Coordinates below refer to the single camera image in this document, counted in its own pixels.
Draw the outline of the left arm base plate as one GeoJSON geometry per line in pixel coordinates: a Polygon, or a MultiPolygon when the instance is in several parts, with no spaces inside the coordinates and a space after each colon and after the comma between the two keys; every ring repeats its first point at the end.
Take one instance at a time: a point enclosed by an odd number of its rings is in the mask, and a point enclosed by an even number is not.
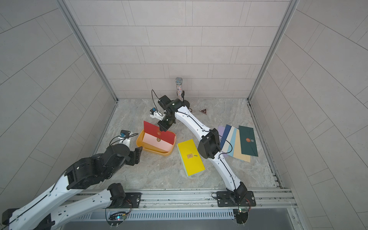
{"type": "Polygon", "coordinates": [[[109,209],[137,209],[140,206],[142,193],[133,192],[124,195],[114,195],[109,209]]]}

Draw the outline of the yellow envelope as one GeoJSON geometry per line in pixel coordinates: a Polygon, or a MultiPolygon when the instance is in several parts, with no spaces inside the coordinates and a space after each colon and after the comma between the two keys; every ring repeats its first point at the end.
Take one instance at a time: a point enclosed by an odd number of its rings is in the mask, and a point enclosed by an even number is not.
{"type": "Polygon", "coordinates": [[[177,147],[187,176],[192,176],[205,170],[193,140],[178,143],[177,147]]]}

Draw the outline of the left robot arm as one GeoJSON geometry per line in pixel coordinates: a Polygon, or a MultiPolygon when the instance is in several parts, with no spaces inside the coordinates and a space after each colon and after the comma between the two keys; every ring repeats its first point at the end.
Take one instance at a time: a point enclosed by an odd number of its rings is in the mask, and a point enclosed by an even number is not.
{"type": "Polygon", "coordinates": [[[101,192],[66,204],[66,200],[92,185],[111,178],[122,166],[140,162],[143,148],[134,150],[125,144],[109,146],[104,153],[82,158],[68,167],[45,192],[18,209],[2,214],[2,225],[10,230],[57,230],[73,219],[96,209],[134,207],[120,183],[113,183],[101,192]]]}

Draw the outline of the pink envelope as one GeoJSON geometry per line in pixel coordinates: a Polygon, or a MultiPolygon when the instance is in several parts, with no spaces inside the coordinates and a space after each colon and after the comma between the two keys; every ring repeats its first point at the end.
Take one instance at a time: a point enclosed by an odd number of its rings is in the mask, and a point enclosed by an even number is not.
{"type": "Polygon", "coordinates": [[[151,146],[154,146],[156,148],[158,148],[159,150],[163,151],[163,152],[169,152],[172,150],[173,148],[173,144],[170,144],[166,141],[163,141],[153,135],[150,135],[148,133],[144,134],[143,137],[143,142],[146,144],[149,144],[151,146]]]}

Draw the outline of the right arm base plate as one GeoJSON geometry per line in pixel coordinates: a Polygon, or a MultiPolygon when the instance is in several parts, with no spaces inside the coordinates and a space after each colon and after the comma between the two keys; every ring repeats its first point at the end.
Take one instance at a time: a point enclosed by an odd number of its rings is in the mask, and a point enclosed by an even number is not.
{"type": "Polygon", "coordinates": [[[239,198],[234,192],[217,191],[215,199],[219,207],[255,207],[256,201],[253,191],[247,191],[243,198],[239,198]]]}

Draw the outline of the red envelope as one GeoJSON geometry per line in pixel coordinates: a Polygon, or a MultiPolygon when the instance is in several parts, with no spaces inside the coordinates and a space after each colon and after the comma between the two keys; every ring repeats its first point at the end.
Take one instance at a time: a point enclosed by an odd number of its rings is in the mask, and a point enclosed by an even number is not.
{"type": "Polygon", "coordinates": [[[150,134],[156,138],[159,138],[169,144],[174,145],[176,135],[170,131],[160,131],[160,128],[156,125],[153,125],[149,122],[144,121],[144,131],[147,134],[150,134]]]}

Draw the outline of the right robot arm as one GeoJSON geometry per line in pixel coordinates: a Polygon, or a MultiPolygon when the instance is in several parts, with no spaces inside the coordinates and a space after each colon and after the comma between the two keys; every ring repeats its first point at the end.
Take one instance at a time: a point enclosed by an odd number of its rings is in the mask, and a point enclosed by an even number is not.
{"type": "Polygon", "coordinates": [[[163,115],[151,112],[150,116],[159,120],[160,131],[168,131],[176,121],[182,122],[199,140],[198,153],[204,159],[210,160],[220,174],[232,203],[239,205],[245,199],[248,189],[226,162],[225,154],[220,148],[219,132],[200,122],[180,99],[171,100],[164,95],[158,99],[158,104],[163,109],[163,115]]]}

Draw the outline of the yellow storage tray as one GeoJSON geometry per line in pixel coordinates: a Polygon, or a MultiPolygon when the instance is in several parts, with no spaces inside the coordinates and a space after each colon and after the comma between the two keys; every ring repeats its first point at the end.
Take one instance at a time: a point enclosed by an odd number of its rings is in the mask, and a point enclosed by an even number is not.
{"type": "Polygon", "coordinates": [[[175,142],[176,136],[174,136],[174,143],[170,144],[153,135],[146,133],[143,130],[136,141],[136,145],[138,147],[142,147],[144,151],[157,155],[169,156],[174,149],[175,142]]]}

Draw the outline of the light green envelope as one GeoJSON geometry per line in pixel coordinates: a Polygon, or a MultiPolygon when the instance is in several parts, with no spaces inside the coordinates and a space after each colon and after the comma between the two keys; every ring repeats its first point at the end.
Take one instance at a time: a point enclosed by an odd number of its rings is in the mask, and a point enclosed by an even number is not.
{"type": "Polygon", "coordinates": [[[188,172],[187,172],[186,164],[185,164],[184,158],[182,156],[181,149],[180,149],[180,144],[179,143],[177,144],[177,149],[178,149],[178,152],[179,152],[179,159],[180,159],[180,161],[182,163],[182,166],[183,166],[183,169],[185,171],[185,174],[188,177],[188,172]]]}

